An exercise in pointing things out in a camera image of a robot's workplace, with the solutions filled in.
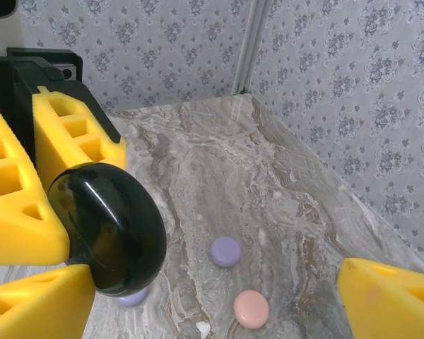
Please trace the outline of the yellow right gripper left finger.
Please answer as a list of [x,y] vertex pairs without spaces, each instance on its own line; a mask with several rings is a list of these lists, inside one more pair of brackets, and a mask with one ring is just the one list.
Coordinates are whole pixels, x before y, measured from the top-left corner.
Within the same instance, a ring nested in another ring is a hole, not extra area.
[[81,338],[94,299],[85,264],[0,285],[0,339]]

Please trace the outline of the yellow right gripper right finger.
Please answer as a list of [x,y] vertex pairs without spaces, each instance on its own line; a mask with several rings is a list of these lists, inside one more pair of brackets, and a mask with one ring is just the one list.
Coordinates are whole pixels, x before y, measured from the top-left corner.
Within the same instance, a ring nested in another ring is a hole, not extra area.
[[337,288],[354,338],[424,338],[424,274],[347,258]]

